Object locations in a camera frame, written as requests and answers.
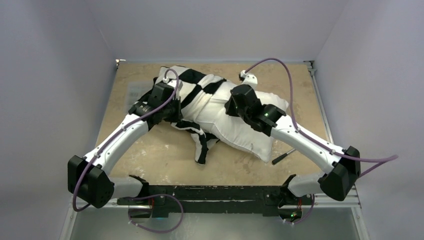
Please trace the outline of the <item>white pillow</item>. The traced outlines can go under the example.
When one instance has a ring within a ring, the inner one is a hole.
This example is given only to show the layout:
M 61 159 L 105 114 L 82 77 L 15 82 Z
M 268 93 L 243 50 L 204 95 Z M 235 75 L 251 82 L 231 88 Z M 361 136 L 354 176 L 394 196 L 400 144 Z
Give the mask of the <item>white pillow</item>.
M 267 163 L 271 160 L 274 139 L 253 130 L 239 117 L 226 114 L 225 103 L 230 99 L 230 90 L 234 87 L 236 84 L 224 82 L 196 119 L 211 130 L 218 142 L 252 154 Z

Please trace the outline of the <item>black white checkered pillowcase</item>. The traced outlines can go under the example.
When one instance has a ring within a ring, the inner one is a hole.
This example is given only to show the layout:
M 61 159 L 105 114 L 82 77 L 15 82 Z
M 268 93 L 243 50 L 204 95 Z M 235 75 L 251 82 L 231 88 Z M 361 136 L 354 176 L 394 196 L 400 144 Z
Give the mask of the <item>black white checkered pillowcase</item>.
M 172 122 L 170 125 L 180 131 L 190 134 L 195 143 L 194 160 L 204 165 L 207 153 L 219 139 L 207 129 L 204 123 L 200 123 L 197 117 L 206 107 L 213 94 L 227 80 L 214 74 L 205 74 L 185 66 L 174 65 L 171 67 L 182 83 L 179 90 L 181 100 L 182 120 Z

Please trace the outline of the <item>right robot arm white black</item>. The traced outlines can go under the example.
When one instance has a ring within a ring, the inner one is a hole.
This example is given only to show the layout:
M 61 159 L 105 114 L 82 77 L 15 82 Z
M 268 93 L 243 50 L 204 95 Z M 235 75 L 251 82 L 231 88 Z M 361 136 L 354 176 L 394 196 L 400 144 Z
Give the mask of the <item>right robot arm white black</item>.
M 316 174 L 289 177 L 280 191 L 284 202 L 292 204 L 307 194 L 325 194 L 341 202 L 359 178 L 361 167 L 350 158 L 351 154 L 359 153 L 356 148 L 350 146 L 344 151 L 300 127 L 284 110 L 261 103 L 250 85 L 231 89 L 225 109 L 227 114 L 241 118 L 253 130 L 291 146 L 320 168 Z

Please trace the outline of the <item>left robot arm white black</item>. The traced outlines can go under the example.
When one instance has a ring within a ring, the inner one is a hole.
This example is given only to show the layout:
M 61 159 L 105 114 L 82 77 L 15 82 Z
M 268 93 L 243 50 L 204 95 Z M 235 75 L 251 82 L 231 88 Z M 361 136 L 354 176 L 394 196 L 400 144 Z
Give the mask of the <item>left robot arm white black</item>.
M 72 193 L 72 207 L 80 212 L 81 199 L 88 206 L 101 208 L 111 199 L 130 198 L 138 205 L 146 203 L 149 191 L 146 182 L 137 176 L 111 178 L 109 175 L 127 150 L 162 121 L 182 118 L 179 92 L 180 80 L 161 81 L 128 110 L 119 126 L 97 147 L 80 157 L 74 155 L 67 163 L 67 186 Z

